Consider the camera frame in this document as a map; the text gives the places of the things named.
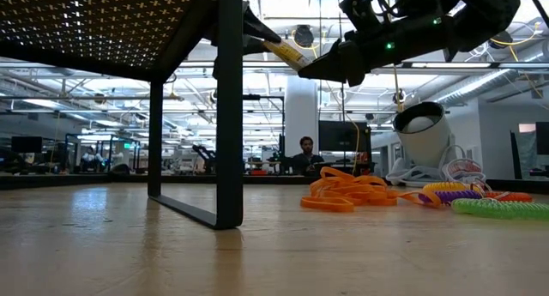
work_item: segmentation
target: computer monitor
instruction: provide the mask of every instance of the computer monitor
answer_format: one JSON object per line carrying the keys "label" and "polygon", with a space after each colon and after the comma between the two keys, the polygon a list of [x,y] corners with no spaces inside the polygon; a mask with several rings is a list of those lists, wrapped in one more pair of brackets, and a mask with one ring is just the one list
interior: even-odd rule
{"label": "computer monitor", "polygon": [[40,136],[12,136],[11,151],[18,154],[42,152],[42,137]]}
{"label": "computer monitor", "polygon": [[549,155],[549,122],[535,123],[536,150],[539,155]]}
{"label": "computer monitor", "polygon": [[[359,152],[371,151],[368,123],[356,123],[359,127]],[[318,149],[320,151],[349,151],[357,147],[357,129],[354,124],[342,121],[318,122]]]}

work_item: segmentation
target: green coiled cable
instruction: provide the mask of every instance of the green coiled cable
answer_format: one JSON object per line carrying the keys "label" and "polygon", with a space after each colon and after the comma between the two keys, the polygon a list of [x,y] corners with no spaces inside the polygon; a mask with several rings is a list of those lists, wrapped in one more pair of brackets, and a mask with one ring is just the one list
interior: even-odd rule
{"label": "green coiled cable", "polygon": [[499,202],[492,199],[460,198],[452,202],[458,214],[485,218],[516,220],[549,220],[549,204],[539,202]]}

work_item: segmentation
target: ventilation duct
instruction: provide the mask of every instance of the ventilation duct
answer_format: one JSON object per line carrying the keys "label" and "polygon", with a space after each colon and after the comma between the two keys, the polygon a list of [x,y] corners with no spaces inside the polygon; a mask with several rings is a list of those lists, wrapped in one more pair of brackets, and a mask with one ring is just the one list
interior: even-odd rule
{"label": "ventilation duct", "polygon": [[[542,43],[528,48],[520,55],[523,59],[522,61],[548,62],[548,46],[549,39],[545,39]],[[514,81],[519,75],[516,69],[499,69],[482,76],[472,76],[445,88],[428,100],[433,100],[444,105],[463,103],[495,88],[500,88],[509,83],[509,81]]]}

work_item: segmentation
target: desk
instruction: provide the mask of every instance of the desk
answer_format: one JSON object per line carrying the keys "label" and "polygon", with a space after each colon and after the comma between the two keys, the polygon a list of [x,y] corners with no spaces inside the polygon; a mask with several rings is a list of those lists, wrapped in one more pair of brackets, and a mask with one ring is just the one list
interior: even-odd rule
{"label": "desk", "polygon": [[[5,191],[0,286],[9,296],[546,294],[545,222],[406,201],[332,214],[301,208],[307,190],[245,186],[244,224],[222,232],[148,200],[145,184]],[[162,192],[215,209],[212,184]]]}

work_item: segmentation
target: black metal table leg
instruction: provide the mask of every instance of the black metal table leg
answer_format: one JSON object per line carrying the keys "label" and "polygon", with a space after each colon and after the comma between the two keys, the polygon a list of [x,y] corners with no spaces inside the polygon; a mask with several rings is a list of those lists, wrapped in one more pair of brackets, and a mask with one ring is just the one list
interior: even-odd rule
{"label": "black metal table leg", "polygon": [[148,195],[213,229],[238,227],[243,219],[242,27],[242,0],[219,0],[217,214],[161,195],[162,85],[151,84]]}

